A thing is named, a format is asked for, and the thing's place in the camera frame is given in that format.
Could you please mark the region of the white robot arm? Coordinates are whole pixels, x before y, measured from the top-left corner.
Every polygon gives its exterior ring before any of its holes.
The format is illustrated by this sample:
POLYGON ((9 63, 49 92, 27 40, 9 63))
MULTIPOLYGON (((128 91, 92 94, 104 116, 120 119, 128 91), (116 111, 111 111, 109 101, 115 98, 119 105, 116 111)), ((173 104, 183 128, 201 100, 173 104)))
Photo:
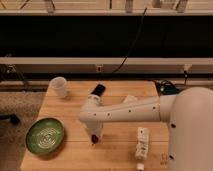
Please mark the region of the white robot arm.
POLYGON ((98 137, 105 122, 166 122, 168 171, 213 171, 213 90, 192 87, 110 106, 100 101, 91 94, 80 109, 89 135, 98 137))

